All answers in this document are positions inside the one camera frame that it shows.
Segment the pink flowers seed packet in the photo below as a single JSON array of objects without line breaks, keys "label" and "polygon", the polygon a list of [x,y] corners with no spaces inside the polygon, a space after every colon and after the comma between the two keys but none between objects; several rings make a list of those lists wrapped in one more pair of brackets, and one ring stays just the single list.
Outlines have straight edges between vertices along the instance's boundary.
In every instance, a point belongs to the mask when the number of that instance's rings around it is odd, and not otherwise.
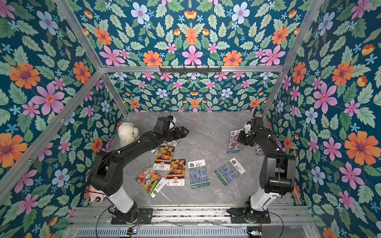
[{"label": "pink flowers seed packet", "polygon": [[230,132],[230,139],[228,144],[227,153],[238,153],[240,152],[240,143],[238,141],[239,134],[243,129],[233,130]]},{"label": "pink flowers seed packet", "polygon": [[256,151],[256,154],[259,156],[264,155],[262,148],[258,144],[255,145],[255,151]]}]

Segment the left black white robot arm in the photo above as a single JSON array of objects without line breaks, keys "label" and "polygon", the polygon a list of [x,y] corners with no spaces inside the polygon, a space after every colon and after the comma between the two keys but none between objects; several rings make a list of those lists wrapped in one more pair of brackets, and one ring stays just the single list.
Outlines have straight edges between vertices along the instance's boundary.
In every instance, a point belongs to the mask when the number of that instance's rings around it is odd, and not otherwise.
[{"label": "left black white robot arm", "polygon": [[164,142],[185,138],[189,130],[176,127],[173,116],[159,117],[155,127],[133,139],[127,145],[110,152],[100,152],[88,172],[88,183],[100,191],[114,206],[112,223],[133,224],[138,220],[138,205],[124,189],[124,167],[140,155]]}]

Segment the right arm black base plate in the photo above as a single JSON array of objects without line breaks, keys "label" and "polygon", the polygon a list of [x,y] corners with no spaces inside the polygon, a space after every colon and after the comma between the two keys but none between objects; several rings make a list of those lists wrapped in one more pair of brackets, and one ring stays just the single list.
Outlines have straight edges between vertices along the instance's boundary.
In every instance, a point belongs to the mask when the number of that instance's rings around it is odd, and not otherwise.
[{"label": "right arm black base plate", "polygon": [[256,211],[248,208],[229,208],[232,224],[270,224],[271,219],[268,211]]}]

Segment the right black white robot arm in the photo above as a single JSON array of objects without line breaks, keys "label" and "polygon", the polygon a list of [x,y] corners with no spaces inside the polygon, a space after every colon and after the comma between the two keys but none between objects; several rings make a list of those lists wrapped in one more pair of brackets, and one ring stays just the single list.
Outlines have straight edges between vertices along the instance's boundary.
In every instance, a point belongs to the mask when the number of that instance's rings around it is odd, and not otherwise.
[{"label": "right black white robot arm", "polygon": [[264,153],[260,186],[245,203],[244,217],[250,222],[263,221],[267,207],[294,189],[296,159],[287,155],[277,144],[272,131],[264,126],[263,118],[253,117],[239,133],[238,141],[245,146],[258,145]]}]

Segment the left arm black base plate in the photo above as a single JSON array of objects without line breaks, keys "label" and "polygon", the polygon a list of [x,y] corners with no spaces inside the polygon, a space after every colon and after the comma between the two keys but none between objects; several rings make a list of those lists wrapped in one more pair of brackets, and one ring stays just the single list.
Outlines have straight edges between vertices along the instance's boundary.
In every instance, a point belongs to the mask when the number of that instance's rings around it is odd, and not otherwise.
[{"label": "left arm black base plate", "polygon": [[122,213],[119,210],[113,212],[111,220],[112,225],[147,225],[153,218],[153,209],[151,208],[133,208],[128,213]]}]

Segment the lavender seed packet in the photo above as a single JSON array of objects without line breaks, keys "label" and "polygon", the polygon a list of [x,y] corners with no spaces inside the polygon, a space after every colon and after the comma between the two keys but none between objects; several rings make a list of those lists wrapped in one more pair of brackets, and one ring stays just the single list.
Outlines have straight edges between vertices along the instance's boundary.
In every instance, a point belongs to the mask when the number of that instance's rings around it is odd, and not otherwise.
[{"label": "lavender seed packet", "polygon": [[192,189],[210,186],[205,160],[188,162],[188,168],[190,174],[190,187]]},{"label": "lavender seed packet", "polygon": [[232,158],[229,162],[215,170],[217,177],[224,185],[229,185],[234,179],[238,178],[245,172],[246,170],[236,158]]}]

